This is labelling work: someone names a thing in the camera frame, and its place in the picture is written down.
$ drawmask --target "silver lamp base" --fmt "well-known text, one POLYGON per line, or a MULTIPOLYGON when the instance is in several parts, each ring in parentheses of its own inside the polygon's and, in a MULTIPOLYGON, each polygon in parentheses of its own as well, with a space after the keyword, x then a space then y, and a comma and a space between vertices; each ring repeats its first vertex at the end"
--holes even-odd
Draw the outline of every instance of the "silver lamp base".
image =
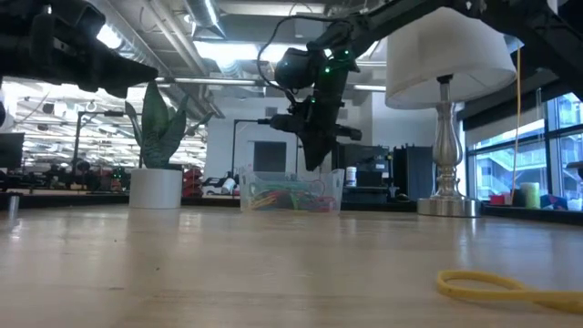
POLYGON ((481 203, 479 200, 456 198, 430 198, 417 201, 417 213, 420 215, 479 218, 481 203))

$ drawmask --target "snake plant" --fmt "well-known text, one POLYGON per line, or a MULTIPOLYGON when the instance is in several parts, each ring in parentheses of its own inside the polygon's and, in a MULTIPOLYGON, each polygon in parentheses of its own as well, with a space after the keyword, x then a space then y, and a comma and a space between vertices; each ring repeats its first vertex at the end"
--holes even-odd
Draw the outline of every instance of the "snake plant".
POLYGON ((149 169, 166 169, 170 158, 180 146, 186 128, 188 96, 180 102, 179 109, 168 108, 160 95, 156 82, 150 82, 144 96, 142 126, 139 126, 136 110, 126 102, 134 128, 134 136, 142 148, 144 164, 149 169))

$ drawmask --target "table lamp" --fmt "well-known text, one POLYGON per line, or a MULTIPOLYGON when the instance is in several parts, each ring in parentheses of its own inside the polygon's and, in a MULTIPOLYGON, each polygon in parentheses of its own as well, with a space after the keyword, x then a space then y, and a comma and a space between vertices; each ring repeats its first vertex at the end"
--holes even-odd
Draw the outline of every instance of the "table lamp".
POLYGON ((387 37, 386 106, 437 109, 437 192, 418 201, 423 215, 477 217, 478 200, 458 190, 463 147, 455 103, 496 92, 517 77, 504 36, 479 20, 441 8, 387 37))

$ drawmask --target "black cable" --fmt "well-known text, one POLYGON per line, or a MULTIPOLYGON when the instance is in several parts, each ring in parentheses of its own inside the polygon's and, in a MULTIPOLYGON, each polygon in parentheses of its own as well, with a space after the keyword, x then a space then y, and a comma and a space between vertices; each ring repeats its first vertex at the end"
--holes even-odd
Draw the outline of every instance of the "black cable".
POLYGON ((286 98, 288 98, 292 103, 295 103, 295 98, 293 97, 293 93, 290 90, 286 89, 285 87, 280 87, 278 85, 273 84, 263 74, 263 71, 261 70, 261 55, 263 54, 263 51, 265 51, 265 49, 267 49, 267 47, 270 46, 270 44, 273 42, 281 24, 283 24, 284 22, 287 22, 289 20, 292 20, 292 19, 305 19, 305 20, 312 20, 312 21, 324 22, 324 23, 336 23, 336 22, 341 22, 341 21, 344 21, 347 23, 350 23, 350 22, 348 22, 342 18, 323 18, 323 17, 312 17, 312 16, 307 16, 307 15, 293 15, 293 16, 284 17, 281 21, 279 21, 277 23, 277 25, 275 26, 275 29, 273 30, 273 34, 271 35, 270 39, 267 41, 267 43, 264 46, 261 47, 259 54, 257 54, 257 70, 259 71, 260 77, 265 81, 265 83, 267 83, 268 86, 275 87, 276 89, 283 91, 285 93, 286 98))

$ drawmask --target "wooden table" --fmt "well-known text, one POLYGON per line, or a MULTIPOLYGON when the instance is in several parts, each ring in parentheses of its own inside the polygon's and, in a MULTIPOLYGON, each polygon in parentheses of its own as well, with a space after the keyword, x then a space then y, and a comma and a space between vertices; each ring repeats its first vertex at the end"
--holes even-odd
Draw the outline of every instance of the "wooden table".
POLYGON ((2 327, 583 327, 435 292, 444 269, 583 290, 583 230, 506 219, 236 209, 22 210, 0 234, 2 327))

